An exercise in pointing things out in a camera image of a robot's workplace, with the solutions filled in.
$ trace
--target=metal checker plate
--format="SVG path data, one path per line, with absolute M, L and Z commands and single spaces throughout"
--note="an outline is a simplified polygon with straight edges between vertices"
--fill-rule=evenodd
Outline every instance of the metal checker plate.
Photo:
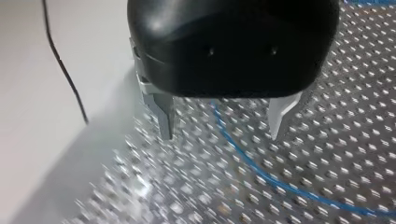
M 271 140 L 263 99 L 221 101 L 228 131 L 279 180 L 342 203 L 396 209 L 395 36 L 395 7 L 342 5 L 328 61 L 287 133 Z M 136 120 L 129 152 L 116 156 L 69 223 L 396 223 L 272 188 L 220 135 L 208 100 L 176 99 L 176 111 L 172 143 L 159 140 L 149 112 Z

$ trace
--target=diamond plate floor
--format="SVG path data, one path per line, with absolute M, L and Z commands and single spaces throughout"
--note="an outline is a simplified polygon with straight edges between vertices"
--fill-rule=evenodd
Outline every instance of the diamond plate floor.
M 341 203 L 396 209 L 396 10 L 342 5 L 339 33 L 304 110 L 279 141 L 263 99 L 222 100 L 237 144 L 273 177 Z M 147 112 L 81 214 L 65 223 L 396 223 L 274 189 L 219 133 L 208 100 L 176 99 L 177 137 Z

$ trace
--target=black cable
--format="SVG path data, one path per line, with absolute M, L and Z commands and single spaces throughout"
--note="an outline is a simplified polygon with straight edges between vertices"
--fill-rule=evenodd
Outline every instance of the black cable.
M 70 87 L 73 90 L 73 93 L 76 95 L 76 99 L 78 101 L 79 109 L 81 110 L 82 117 L 84 118 L 84 121 L 86 124 L 89 123 L 87 113 L 85 112 L 84 105 L 81 101 L 81 98 L 79 97 L 78 90 L 76 89 L 75 84 L 73 83 L 72 78 L 70 77 L 69 73 L 67 72 L 66 67 L 64 66 L 64 63 L 61 60 L 61 57 L 59 56 L 58 50 L 55 48 L 55 45 L 52 40 L 52 35 L 50 33 L 50 19 L 49 19 L 49 13 L 48 13 L 48 6 L 47 6 L 47 0 L 42 0 L 43 4 L 43 11 L 44 11 L 44 23 L 46 27 L 46 33 L 47 33 L 47 39 L 49 40 L 49 46 L 52 50 L 53 55 L 55 56 L 56 61 L 58 62 L 59 66 L 61 67 L 62 71 L 64 72 L 64 76 L 66 77 Z

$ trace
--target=white wall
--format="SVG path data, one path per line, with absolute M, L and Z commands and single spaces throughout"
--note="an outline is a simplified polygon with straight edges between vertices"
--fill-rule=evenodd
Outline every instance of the white wall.
M 0 220 L 11 218 L 83 127 L 39 1 L 0 1 Z
M 90 119 L 132 66 L 126 0 L 48 0 L 54 42 Z M 40 0 L 0 1 L 0 223 L 84 128 L 45 36 Z
M 48 0 L 51 30 L 89 117 L 132 67 L 127 0 Z

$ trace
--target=blue cable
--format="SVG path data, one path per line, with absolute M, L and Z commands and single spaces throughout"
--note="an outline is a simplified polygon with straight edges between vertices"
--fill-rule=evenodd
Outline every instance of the blue cable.
M 327 205 L 335 205 L 338 208 L 347 210 L 352 213 L 356 214 L 361 214 L 364 216 L 369 216 L 369 215 L 374 215 L 374 216 L 379 216 L 379 217 L 396 217 L 396 211 L 381 211 L 381 210 L 372 210 L 368 208 L 363 208 L 363 207 L 356 207 L 352 206 L 346 203 L 339 203 L 337 201 L 333 201 L 324 197 L 320 197 L 318 195 L 315 195 L 311 192 L 305 191 L 303 189 L 297 189 L 294 188 L 284 182 L 278 181 L 274 178 L 272 178 L 270 175 L 264 172 L 251 158 L 248 157 L 248 155 L 242 150 L 236 143 L 235 141 L 231 138 L 231 136 L 227 133 L 224 125 L 221 122 L 221 115 L 218 109 L 218 106 L 212 102 L 212 105 L 214 107 L 214 114 L 217 120 L 217 123 L 220 128 L 221 134 L 224 136 L 224 138 L 235 148 L 236 152 L 243 158 L 245 163 L 247 163 L 251 169 L 253 169 L 259 176 L 261 176 L 264 180 L 268 181 L 273 187 L 280 187 L 284 190 L 290 191 L 296 195 L 303 196 L 305 198 L 320 202 L 320 203 L 325 203 Z

